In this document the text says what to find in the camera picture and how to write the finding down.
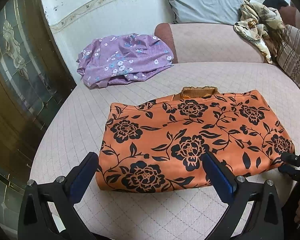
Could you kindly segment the orange black floral garment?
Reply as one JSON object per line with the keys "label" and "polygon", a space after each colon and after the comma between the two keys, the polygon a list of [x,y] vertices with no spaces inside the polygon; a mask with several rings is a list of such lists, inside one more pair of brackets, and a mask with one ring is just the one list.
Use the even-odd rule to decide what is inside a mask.
{"label": "orange black floral garment", "polygon": [[256,90],[202,98],[113,103],[98,155],[104,191],[156,193],[204,187],[203,156],[212,153],[237,176],[282,164],[294,144]]}

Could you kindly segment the pink quilted sofa seat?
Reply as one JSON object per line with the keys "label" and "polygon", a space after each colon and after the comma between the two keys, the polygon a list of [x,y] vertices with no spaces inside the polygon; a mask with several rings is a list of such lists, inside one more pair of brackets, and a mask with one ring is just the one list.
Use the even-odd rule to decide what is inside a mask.
{"label": "pink quilted sofa seat", "polygon": [[[111,103],[139,105],[186,86],[214,86],[222,93],[258,90],[300,154],[300,89],[281,69],[265,63],[181,63],[145,82],[102,89],[77,85],[48,127],[30,178],[39,184],[52,182],[88,152],[98,152]],[[211,186],[129,194],[101,191],[92,180],[75,208],[90,231],[114,239],[204,239],[226,205]]]}

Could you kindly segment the striped brown cushion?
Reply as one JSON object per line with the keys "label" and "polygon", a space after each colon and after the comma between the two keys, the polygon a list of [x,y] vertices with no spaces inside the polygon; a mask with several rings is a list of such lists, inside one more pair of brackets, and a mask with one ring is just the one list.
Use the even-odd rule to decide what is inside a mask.
{"label": "striped brown cushion", "polygon": [[300,88],[300,29],[286,25],[276,60],[281,69]]}

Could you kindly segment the brown glass panel door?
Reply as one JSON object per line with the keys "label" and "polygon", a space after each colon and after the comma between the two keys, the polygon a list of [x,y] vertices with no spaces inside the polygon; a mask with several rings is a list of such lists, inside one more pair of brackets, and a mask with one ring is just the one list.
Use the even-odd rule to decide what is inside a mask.
{"label": "brown glass panel door", "polygon": [[75,87],[41,0],[0,0],[0,227],[17,238],[34,156]]}

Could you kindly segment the beige floral crumpled cloth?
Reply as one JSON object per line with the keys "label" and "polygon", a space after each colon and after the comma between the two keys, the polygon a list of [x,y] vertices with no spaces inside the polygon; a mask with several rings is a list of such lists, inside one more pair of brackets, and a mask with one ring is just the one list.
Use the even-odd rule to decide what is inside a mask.
{"label": "beige floral crumpled cloth", "polygon": [[234,31],[253,44],[272,64],[283,42],[285,24],[277,9],[257,2],[244,0],[240,6],[241,18],[234,24]]}

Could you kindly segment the pink quilted sofa backrest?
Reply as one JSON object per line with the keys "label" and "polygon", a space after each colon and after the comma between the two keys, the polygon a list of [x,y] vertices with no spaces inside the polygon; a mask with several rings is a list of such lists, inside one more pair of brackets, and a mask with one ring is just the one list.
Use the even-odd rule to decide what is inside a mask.
{"label": "pink quilted sofa backrest", "polygon": [[240,37],[233,26],[213,23],[160,23],[154,35],[173,52],[173,63],[266,63],[257,47]]}

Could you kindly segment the black cloth on sofa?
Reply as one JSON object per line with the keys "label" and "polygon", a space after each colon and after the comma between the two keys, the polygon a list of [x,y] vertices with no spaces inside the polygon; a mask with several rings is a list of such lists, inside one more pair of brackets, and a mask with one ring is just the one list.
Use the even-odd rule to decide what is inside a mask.
{"label": "black cloth on sofa", "polygon": [[289,4],[285,0],[264,0],[263,5],[266,7],[280,10],[282,7],[287,7]]}

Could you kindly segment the grey pillow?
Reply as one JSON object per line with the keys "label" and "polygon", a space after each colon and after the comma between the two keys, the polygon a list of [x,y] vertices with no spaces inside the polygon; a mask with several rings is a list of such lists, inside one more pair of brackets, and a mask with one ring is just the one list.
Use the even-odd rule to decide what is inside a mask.
{"label": "grey pillow", "polygon": [[241,18],[243,0],[167,0],[174,23],[215,23],[234,25]]}

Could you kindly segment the purple floral garment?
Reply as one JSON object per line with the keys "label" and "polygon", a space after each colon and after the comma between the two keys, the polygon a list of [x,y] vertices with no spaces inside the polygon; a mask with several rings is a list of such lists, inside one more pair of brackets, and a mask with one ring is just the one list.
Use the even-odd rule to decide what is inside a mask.
{"label": "purple floral garment", "polygon": [[77,73],[89,88],[146,81],[170,68],[173,52],[160,38],[136,33],[94,39],[78,55]]}

